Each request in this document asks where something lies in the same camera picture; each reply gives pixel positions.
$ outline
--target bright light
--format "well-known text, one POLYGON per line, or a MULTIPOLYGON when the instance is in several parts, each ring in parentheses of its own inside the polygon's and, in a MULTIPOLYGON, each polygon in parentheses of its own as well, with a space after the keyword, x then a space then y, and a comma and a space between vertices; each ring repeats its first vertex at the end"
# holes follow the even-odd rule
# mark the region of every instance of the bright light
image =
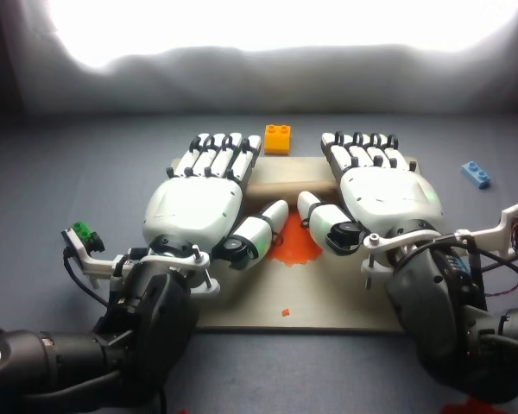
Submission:
POLYGON ((400 44, 455 52, 509 22, 518 0, 48 0, 57 35, 88 66, 177 47, 255 52, 400 44))

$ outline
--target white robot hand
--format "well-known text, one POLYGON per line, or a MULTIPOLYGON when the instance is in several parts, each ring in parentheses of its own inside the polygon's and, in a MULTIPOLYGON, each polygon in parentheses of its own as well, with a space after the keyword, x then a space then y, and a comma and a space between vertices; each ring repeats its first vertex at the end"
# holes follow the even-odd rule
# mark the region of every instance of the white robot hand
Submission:
POLYGON ((287 219, 277 201, 239 226, 243 191, 261 151, 261 138, 200 134, 149 201, 143 235, 157 254, 184 257, 196 244, 236 269, 255 265, 287 219))
POLYGON ((298 210, 311 237, 324 250, 355 253, 370 233, 393 237, 443 228, 443 212, 432 186, 408 164, 394 135, 322 134, 320 146, 338 182, 342 207, 323 204, 304 191, 298 210))

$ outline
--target tabletop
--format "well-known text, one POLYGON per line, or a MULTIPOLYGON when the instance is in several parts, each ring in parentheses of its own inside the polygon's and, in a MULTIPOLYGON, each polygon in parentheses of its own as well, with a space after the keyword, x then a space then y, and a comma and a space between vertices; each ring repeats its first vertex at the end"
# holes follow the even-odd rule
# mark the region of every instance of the tabletop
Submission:
MULTIPOLYGON (((61 230, 87 221, 103 258, 141 245, 148 199, 196 134, 262 135, 269 123, 291 125, 293 156, 321 156, 323 132, 397 134, 438 192, 447 231, 493 227, 518 202, 518 115, 0 118, 0 327, 90 329, 103 309, 67 277, 61 230), (470 160, 492 177, 488 190, 461 175, 470 160)), ((516 276, 501 268, 485 280, 496 292, 516 276)), ((488 305, 516 307, 518 290, 488 305)), ((357 333, 197 333, 166 390, 169 412, 188 414, 435 414, 467 399, 423 371, 405 336, 357 333)), ((518 413, 518 398, 497 408, 518 413)))

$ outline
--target wooden board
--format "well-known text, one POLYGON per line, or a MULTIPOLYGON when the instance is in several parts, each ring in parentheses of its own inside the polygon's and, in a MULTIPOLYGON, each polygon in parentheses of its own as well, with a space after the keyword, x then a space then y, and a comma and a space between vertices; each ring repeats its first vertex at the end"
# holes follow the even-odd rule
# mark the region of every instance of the wooden board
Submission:
MULTIPOLYGON (((334 180, 324 157, 260 157, 250 184, 327 179, 334 180)), ((373 280, 370 290, 364 288, 360 266, 366 257, 361 250, 348 257, 323 253, 290 267, 265 259, 243 273, 213 263, 210 274, 221 292, 197 301, 199 327, 400 331, 383 283, 373 280), (289 316, 282 316, 284 309, 289 316)))

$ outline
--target orange lego brick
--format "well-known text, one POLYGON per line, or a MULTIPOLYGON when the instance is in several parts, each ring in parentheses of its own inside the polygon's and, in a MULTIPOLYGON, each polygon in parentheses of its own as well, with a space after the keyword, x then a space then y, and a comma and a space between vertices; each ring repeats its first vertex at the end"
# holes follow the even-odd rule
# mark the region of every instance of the orange lego brick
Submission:
POLYGON ((267 125, 265 128, 265 154, 290 154, 292 127, 287 125, 267 125))

